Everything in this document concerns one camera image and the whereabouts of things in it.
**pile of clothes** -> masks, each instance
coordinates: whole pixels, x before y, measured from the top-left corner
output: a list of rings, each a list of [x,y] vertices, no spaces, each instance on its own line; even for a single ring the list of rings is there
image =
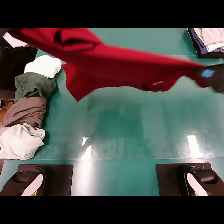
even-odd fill
[[[0,159],[27,160],[44,145],[42,121],[47,98],[56,88],[60,59],[44,55],[26,65],[15,78],[15,99],[0,124]]]
[[[200,58],[224,58],[224,28],[188,28]]]

